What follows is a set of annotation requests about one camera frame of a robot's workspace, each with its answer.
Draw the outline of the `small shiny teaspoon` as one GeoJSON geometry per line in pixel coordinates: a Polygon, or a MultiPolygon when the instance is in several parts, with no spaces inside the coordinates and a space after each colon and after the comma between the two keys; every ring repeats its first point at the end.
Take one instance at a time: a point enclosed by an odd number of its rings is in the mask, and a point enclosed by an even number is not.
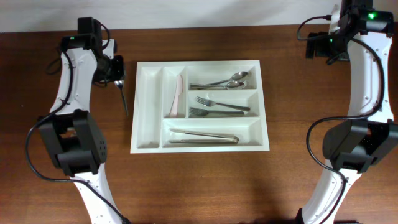
{"type": "Polygon", "coordinates": [[[123,101],[125,114],[126,114],[126,116],[129,116],[129,111],[128,111],[127,102],[126,102],[126,97],[124,95],[124,81],[123,80],[116,80],[114,82],[114,84],[120,91],[121,98],[122,98],[122,101],[123,101]]]}

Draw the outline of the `white plastic knife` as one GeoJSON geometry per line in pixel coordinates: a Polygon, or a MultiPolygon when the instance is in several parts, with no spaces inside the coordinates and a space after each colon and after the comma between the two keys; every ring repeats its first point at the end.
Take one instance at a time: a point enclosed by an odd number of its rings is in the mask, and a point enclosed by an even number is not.
{"type": "Polygon", "coordinates": [[[181,75],[177,75],[177,82],[174,94],[174,100],[170,109],[169,116],[171,118],[176,118],[178,115],[178,103],[179,97],[183,93],[183,77],[181,75]]]}

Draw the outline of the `steel tablespoon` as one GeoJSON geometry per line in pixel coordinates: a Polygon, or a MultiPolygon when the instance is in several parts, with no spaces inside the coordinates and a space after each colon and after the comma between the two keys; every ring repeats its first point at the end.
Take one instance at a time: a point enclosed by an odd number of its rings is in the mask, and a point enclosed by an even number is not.
{"type": "Polygon", "coordinates": [[[220,89],[229,90],[229,89],[242,89],[244,87],[245,87],[245,84],[243,82],[239,82],[239,81],[231,81],[225,85],[195,85],[195,84],[190,85],[190,88],[195,89],[195,90],[210,89],[210,88],[220,88],[220,89]]]}
{"type": "Polygon", "coordinates": [[[214,82],[214,83],[209,83],[208,85],[219,85],[219,84],[222,84],[225,82],[235,82],[235,81],[244,82],[248,78],[249,78],[249,72],[241,71],[241,72],[235,73],[229,79],[221,80],[221,81],[214,82]]]}

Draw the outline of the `steel fork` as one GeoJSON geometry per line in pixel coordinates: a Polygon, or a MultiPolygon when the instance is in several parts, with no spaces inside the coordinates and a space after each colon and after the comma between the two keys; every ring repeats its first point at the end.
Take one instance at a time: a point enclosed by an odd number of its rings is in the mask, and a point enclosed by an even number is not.
{"type": "Polygon", "coordinates": [[[215,111],[205,110],[200,108],[189,107],[189,113],[195,116],[209,116],[209,115],[223,115],[223,116],[244,116],[245,113],[242,111],[215,111]]]}
{"type": "Polygon", "coordinates": [[[215,101],[212,101],[212,100],[209,100],[209,99],[206,99],[206,98],[202,98],[202,97],[199,97],[199,96],[197,96],[195,98],[195,100],[196,100],[196,102],[200,103],[201,105],[204,105],[204,106],[207,106],[207,107],[218,105],[218,106],[224,106],[224,107],[227,107],[227,108],[232,108],[232,109],[245,111],[245,112],[249,112],[251,110],[251,108],[247,107],[247,106],[236,106],[236,105],[229,105],[229,104],[224,104],[224,103],[217,103],[215,101]]]}

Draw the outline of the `metal kitchen tongs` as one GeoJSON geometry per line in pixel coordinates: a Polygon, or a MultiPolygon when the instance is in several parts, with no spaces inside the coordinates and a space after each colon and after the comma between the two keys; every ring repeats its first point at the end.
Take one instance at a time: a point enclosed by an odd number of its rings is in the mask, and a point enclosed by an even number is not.
{"type": "Polygon", "coordinates": [[[239,138],[232,134],[204,133],[197,131],[187,131],[182,129],[170,129],[173,133],[180,133],[192,136],[203,136],[208,139],[171,139],[171,144],[237,144],[239,138]]]}

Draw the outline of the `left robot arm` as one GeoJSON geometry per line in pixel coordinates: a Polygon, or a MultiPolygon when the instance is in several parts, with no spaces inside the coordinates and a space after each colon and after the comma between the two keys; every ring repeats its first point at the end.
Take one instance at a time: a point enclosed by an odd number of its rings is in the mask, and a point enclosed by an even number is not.
{"type": "Polygon", "coordinates": [[[114,83],[123,89],[126,77],[124,60],[117,55],[117,43],[102,38],[107,28],[93,17],[78,19],[75,35],[62,38],[57,97],[48,115],[29,130],[26,141],[38,130],[50,160],[65,178],[39,178],[58,183],[73,183],[78,189],[92,223],[129,223],[117,208],[105,173],[108,156],[106,139],[90,114],[91,86],[114,83]]]}

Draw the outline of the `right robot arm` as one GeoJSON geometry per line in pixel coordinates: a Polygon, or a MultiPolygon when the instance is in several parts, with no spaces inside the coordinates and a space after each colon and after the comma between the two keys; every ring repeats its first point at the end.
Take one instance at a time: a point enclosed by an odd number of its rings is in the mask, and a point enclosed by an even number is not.
{"type": "Polygon", "coordinates": [[[306,58],[324,57],[327,64],[349,62],[351,93],[346,116],[335,117],[322,144],[323,169],[296,223],[333,223],[352,185],[397,146],[397,125],[388,92],[389,52],[394,16],[368,0],[343,1],[326,16],[326,32],[307,37],[306,58]]]}

